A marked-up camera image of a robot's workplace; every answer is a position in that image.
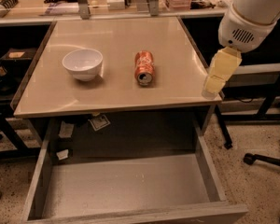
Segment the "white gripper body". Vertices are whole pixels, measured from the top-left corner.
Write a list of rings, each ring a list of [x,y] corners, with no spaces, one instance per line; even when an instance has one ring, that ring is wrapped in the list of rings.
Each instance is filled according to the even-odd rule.
[[[229,7],[218,28],[218,41],[223,47],[231,47],[247,53],[256,49],[273,30],[272,24],[257,24],[240,16]]]

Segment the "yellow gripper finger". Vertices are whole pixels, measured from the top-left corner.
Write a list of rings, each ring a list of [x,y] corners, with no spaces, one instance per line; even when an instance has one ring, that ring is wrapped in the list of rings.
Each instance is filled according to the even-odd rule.
[[[241,61],[242,56],[238,49],[230,47],[219,49],[209,66],[208,75],[203,84],[202,95],[207,99],[215,99]]]

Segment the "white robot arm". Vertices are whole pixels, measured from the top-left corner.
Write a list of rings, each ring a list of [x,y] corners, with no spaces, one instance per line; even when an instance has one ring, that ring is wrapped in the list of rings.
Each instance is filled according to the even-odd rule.
[[[280,0],[232,0],[218,28],[219,49],[211,60],[202,95],[215,99],[242,61],[260,46],[280,18]]]

